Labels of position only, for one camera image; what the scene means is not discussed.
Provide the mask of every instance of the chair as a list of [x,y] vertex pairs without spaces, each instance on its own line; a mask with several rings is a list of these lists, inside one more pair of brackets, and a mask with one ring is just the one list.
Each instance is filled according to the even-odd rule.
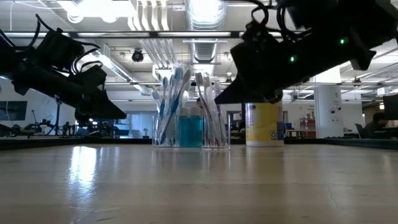
[[355,126],[356,126],[356,130],[358,131],[359,138],[362,138],[362,131],[363,131],[362,124],[355,124]]

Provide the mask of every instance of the table surface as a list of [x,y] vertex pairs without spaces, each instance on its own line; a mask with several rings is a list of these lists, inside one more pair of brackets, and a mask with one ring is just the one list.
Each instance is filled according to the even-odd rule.
[[396,223],[398,151],[289,145],[0,152],[1,223]]

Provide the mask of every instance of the monitor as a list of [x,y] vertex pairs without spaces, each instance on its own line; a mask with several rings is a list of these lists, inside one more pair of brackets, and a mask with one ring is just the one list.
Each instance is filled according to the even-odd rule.
[[0,101],[0,121],[25,121],[27,101]]
[[383,96],[384,115],[387,120],[398,120],[398,95]]

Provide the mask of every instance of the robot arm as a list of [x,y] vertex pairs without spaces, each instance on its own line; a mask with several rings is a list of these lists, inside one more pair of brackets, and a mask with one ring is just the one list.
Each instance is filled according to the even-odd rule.
[[[102,63],[88,62],[82,68],[91,67],[84,72],[82,68],[77,69],[77,62],[99,47],[73,40],[63,35],[61,29],[53,30],[38,15],[36,17],[36,35],[27,47],[15,46],[0,30],[0,76],[12,80],[15,92],[21,95],[33,89],[76,108],[75,116],[79,120],[126,118],[126,114],[108,99],[106,91],[98,88],[104,85],[106,78]],[[49,31],[35,49],[33,44],[40,25]],[[85,52],[83,45],[94,49]]]
[[[278,0],[265,6],[261,22],[252,17],[243,42],[231,49],[238,76],[217,98],[217,104],[278,102],[282,90],[350,61],[355,70],[367,70],[376,54],[370,49],[397,37],[398,10],[379,0]],[[276,11],[280,29],[266,27],[269,10]],[[292,32],[284,16],[290,12],[297,28]],[[278,32],[279,42],[270,32]]]

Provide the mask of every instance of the bottle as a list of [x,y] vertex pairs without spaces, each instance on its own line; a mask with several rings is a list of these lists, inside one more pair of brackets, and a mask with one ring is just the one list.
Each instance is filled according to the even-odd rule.
[[203,109],[191,108],[189,147],[202,147],[203,144]]
[[190,142],[190,110],[189,108],[180,109],[179,126],[179,145],[180,147],[189,147]]

